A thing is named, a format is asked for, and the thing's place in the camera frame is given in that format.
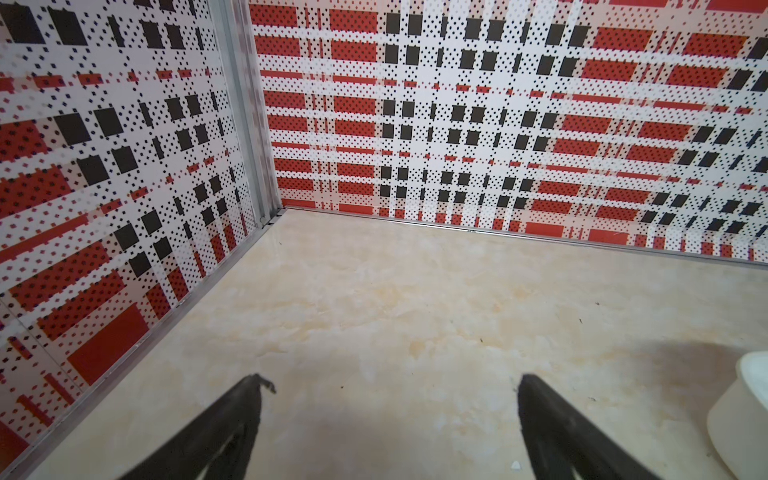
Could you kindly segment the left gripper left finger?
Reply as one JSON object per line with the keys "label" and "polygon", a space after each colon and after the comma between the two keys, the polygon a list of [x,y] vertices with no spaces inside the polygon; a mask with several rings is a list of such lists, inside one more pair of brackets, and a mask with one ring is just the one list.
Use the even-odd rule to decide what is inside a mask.
{"label": "left gripper left finger", "polygon": [[244,377],[124,479],[243,479],[261,422],[262,391],[274,383]]}

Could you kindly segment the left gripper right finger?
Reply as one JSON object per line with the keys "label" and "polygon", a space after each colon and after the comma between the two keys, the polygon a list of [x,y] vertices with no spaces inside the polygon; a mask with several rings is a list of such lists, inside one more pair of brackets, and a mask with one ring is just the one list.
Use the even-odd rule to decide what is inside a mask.
{"label": "left gripper right finger", "polygon": [[655,479],[535,374],[517,387],[518,416],[537,479]]}

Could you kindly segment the white rectangular plastic bin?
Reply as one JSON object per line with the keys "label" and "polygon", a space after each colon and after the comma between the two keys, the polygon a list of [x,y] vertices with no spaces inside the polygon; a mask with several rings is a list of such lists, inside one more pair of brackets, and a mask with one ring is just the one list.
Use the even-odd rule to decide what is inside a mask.
{"label": "white rectangular plastic bin", "polygon": [[707,415],[718,455],[738,479],[767,477],[767,353],[750,352],[736,365],[736,378]]}

